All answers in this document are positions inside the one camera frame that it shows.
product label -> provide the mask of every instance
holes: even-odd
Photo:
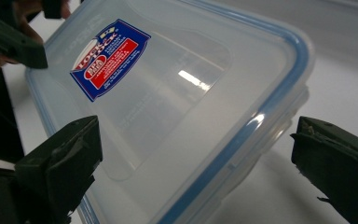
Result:
[[[126,76],[150,35],[117,20],[98,33],[77,58],[71,75],[93,102]]]

sticker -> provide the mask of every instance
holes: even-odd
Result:
[[[88,43],[70,73],[93,102],[126,76],[141,57],[149,38],[150,35],[117,20]]]

blue rim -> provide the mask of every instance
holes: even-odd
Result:
[[[218,7],[209,3],[194,1],[194,0],[182,0],[183,2],[189,3],[195,7],[201,7],[212,11],[216,14],[223,15],[231,18],[234,21],[240,21],[247,25],[253,26],[267,33],[279,36],[283,38],[287,43],[292,45],[296,51],[296,61],[289,71],[288,75],[282,80],[278,87],[272,92],[269,98],[262,104],[258,110],[257,115],[269,114],[273,108],[282,101],[293,86],[301,78],[301,75],[305,72],[308,61],[310,59],[309,50],[305,41],[301,36],[284,29],[281,26],[260,21],[254,17],[241,15],[236,11]],[[178,201],[170,208],[170,210],[161,218],[158,222],[162,223],[173,223],[181,216],[185,210],[194,202],[197,196],[208,186],[218,172],[227,164],[232,156],[240,149],[242,144],[249,139],[252,133],[258,127],[257,122],[253,122],[251,118],[248,122],[237,132],[237,134],[231,139],[231,141],[223,148],[223,150],[216,156],[211,164],[201,173],[196,181],[186,190],[186,192],[179,198]]]

transparent food container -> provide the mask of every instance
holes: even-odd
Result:
[[[307,100],[312,51],[295,28],[222,5],[93,0],[26,76],[49,135],[99,118],[85,223],[198,223]]]

clear plastic lid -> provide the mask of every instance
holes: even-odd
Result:
[[[86,1],[46,51],[49,68],[27,78],[48,134],[100,121],[103,163],[83,208],[101,223],[180,215],[191,185],[222,168],[211,162],[272,122],[312,66],[293,28],[190,0]]]

